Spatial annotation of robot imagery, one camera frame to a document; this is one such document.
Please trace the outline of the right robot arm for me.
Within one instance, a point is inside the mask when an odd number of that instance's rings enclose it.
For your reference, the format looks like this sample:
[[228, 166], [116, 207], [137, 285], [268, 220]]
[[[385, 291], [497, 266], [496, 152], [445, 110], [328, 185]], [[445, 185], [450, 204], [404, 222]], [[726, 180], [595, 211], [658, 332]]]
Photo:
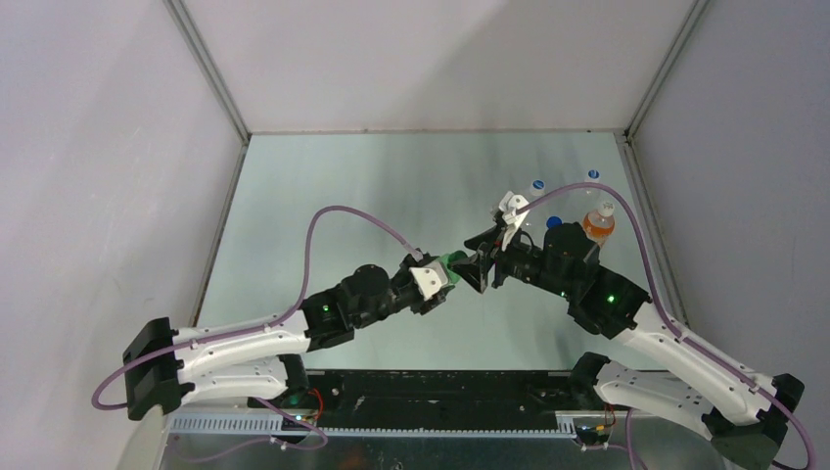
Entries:
[[713, 347], [658, 307], [658, 301], [604, 267], [599, 247], [580, 225], [547, 230], [541, 247], [509, 238], [494, 226], [466, 241], [467, 258], [449, 267], [475, 290], [515, 278], [568, 303], [585, 331], [646, 354], [671, 373], [649, 379], [608, 357], [587, 352], [572, 370], [575, 405], [601, 402], [635, 408], [698, 434], [744, 469], [774, 464], [804, 384], [790, 374], [769, 376]]

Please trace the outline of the blue white bottle cap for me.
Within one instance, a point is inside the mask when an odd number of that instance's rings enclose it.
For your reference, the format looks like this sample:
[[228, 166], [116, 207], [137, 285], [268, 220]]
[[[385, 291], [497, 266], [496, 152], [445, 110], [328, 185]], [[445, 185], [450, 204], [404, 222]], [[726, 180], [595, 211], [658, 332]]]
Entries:
[[530, 194], [536, 198], [545, 194], [545, 182], [540, 179], [534, 180], [530, 185]]

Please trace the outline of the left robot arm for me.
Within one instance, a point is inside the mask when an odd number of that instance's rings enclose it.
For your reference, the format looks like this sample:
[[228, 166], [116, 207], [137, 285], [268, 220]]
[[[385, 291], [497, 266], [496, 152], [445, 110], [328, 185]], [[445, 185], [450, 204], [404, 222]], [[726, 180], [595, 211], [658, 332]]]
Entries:
[[140, 421], [155, 406], [168, 414], [194, 401], [240, 397], [298, 407], [309, 395], [302, 354], [349, 342], [356, 330], [403, 310], [431, 311], [458, 282], [448, 264], [462, 256], [406, 256], [395, 275], [362, 265], [286, 319], [181, 329], [166, 317], [151, 320], [122, 355], [127, 416]]

